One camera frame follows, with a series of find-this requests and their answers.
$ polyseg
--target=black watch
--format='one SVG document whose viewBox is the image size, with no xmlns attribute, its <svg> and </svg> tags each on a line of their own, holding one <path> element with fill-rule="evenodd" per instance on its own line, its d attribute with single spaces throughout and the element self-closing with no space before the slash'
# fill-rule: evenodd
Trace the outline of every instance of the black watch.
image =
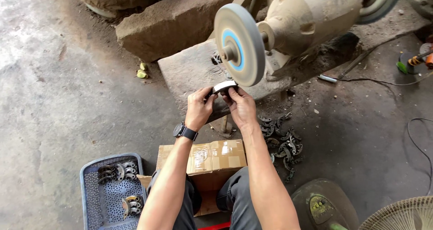
<svg viewBox="0 0 433 230">
<path fill-rule="evenodd" d="M 173 131 L 173 137 L 179 138 L 181 136 L 186 137 L 192 141 L 195 141 L 195 138 L 197 138 L 198 133 L 194 130 L 191 130 L 185 126 L 185 122 L 181 122 L 180 124 L 176 125 L 175 130 Z"/>
</svg>

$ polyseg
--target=hand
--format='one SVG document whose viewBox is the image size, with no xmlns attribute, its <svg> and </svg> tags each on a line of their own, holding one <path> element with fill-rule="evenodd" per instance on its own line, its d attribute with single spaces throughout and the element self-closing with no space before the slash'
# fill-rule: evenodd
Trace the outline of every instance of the hand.
<svg viewBox="0 0 433 230">
<path fill-rule="evenodd" d="M 230 108 L 233 120 L 238 128 L 242 131 L 248 125 L 257 123 L 256 102 L 254 98 L 246 93 L 242 88 L 236 92 L 233 87 L 229 88 L 230 97 L 223 95 L 224 101 Z"/>
<path fill-rule="evenodd" d="M 218 95 L 211 95 L 206 103 L 204 97 L 212 90 L 212 86 L 200 88 L 198 91 L 188 96 L 188 110 L 185 117 L 185 126 L 195 132 L 198 132 L 206 124 L 212 113 L 212 106 Z"/>
</svg>

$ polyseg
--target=concrete floor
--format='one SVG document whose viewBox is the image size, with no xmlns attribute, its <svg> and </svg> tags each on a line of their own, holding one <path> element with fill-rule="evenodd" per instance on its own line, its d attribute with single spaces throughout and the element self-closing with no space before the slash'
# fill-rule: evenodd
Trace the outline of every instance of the concrete floor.
<svg viewBox="0 0 433 230">
<path fill-rule="evenodd" d="M 172 129 L 182 118 L 157 69 L 150 72 L 155 83 L 134 78 L 140 61 L 117 45 L 116 22 L 78 0 L 0 1 L 0 229 L 82 229 L 81 167 L 136 152 L 151 174 L 158 146 L 173 143 Z M 410 82 L 414 77 L 404 77 L 394 64 L 400 50 L 416 51 L 417 42 L 407 36 L 382 45 L 350 76 Z M 410 143 L 405 124 L 433 117 L 432 89 L 430 80 L 386 88 L 312 79 L 295 87 L 283 108 L 272 97 L 258 101 L 262 115 L 291 111 L 285 126 L 303 137 L 304 161 L 295 167 L 289 192 L 314 178 L 332 179 L 360 221 L 425 194 L 428 162 Z M 430 149 L 432 129 L 414 124 L 422 148 Z M 204 128 L 197 143 L 218 139 Z"/>
</svg>

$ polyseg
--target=gray pants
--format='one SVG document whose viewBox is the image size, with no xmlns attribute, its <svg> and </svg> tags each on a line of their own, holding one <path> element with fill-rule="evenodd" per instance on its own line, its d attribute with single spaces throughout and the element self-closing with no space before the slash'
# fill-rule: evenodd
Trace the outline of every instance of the gray pants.
<svg viewBox="0 0 433 230">
<path fill-rule="evenodd" d="M 149 195 L 156 178 L 159 175 L 159 170 L 156 171 L 147 189 Z M 193 193 L 194 188 L 189 181 L 185 183 L 185 194 L 182 202 L 181 210 L 177 215 L 174 230 L 196 230 L 193 215 Z M 261 230 L 262 226 L 258 221 L 256 211 L 251 201 L 249 192 L 249 176 L 248 167 L 244 167 L 236 172 L 224 184 L 223 188 L 216 196 L 217 206 L 220 211 L 231 212 L 231 230 Z"/>
</svg>

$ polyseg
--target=cardboard box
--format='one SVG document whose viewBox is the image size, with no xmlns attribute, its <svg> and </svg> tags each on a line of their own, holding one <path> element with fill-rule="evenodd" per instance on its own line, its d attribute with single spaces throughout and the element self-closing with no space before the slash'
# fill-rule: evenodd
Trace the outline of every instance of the cardboard box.
<svg viewBox="0 0 433 230">
<path fill-rule="evenodd" d="M 164 166 L 172 148 L 173 145 L 159 146 L 156 170 Z M 215 202 L 218 191 L 235 172 L 246 165 L 241 139 L 193 145 L 188 158 L 187 174 L 203 198 L 200 211 L 195 216 L 218 212 Z M 139 179 L 144 183 L 149 181 L 149 178 Z"/>
</svg>

